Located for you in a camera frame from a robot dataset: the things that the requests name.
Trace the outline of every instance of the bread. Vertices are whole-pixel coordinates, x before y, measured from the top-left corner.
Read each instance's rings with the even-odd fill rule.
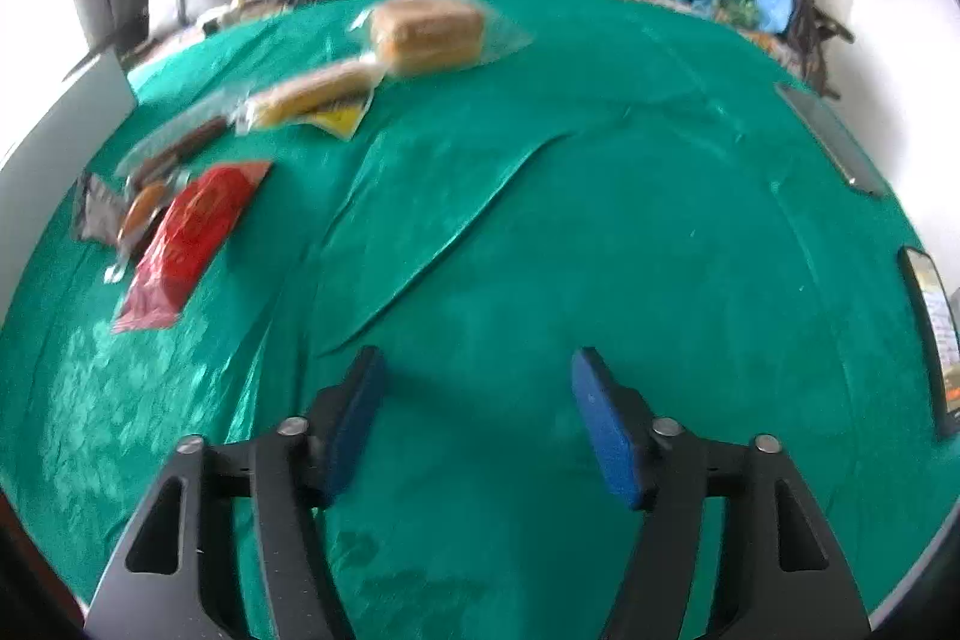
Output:
[[[322,104],[375,88],[383,68],[371,61],[349,58],[288,79],[247,100],[251,128],[265,128],[301,115]]]
[[[465,0],[388,0],[371,13],[379,61],[395,74],[472,66],[480,59],[484,14]]]

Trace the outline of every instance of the red package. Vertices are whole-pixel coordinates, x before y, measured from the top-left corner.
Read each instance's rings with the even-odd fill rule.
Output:
[[[168,329],[270,170],[270,161],[210,167],[173,200],[113,324],[113,333]]]

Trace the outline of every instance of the green tablecloth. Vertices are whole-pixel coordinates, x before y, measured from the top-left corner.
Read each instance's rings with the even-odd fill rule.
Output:
[[[349,52],[369,1],[141,68],[140,107],[93,170],[214,87]],[[934,443],[895,263],[917,239],[896,200],[846,188],[776,96],[784,72],[720,25],[630,1],[486,1],[534,44],[383,85],[350,143],[289,128],[196,162],[277,165],[172,330],[109,333],[125,286],[67,237],[64,202],[0,335],[0,480],[27,528],[89,599],[181,434],[261,432],[371,343],[390,390],[326,514],[358,637],[596,637],[640,516],[606,493],[570,393],[571,354],[595,345],[705,437],[777,434],[873,608],[960,489],[958,446]],[[712,506],[688,635],[718,534]]]

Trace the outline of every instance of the black phone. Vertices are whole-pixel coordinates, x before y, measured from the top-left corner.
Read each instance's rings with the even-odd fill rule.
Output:
[[[922,250],[902,247],[899,264],[923,340],[937,434],[952,437],[960,432],[960,336],[947,290],[933,258]]]

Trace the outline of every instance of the silver bolt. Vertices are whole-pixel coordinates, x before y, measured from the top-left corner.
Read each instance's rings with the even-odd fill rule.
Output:
[[[200,434],[189,434],[179,439],[176,444],[176,453],[197,453],[200,448],[203,448],[203,437]]]
[[[779,453],[784,450],[784,447],[779,444],[779,439],[776,439],[773,434],[757,434],[754,444],[761,453]]]
[[[656,418],[654,431],[661,437],[677,437],[678,434],[683,434],[683,426],[673,418]]]
[[[277,432],[283,434],[283,437],[296,437],[297,434],[303,434],[309,427],[310,422],[306,418],[294,415],[277,426]]]

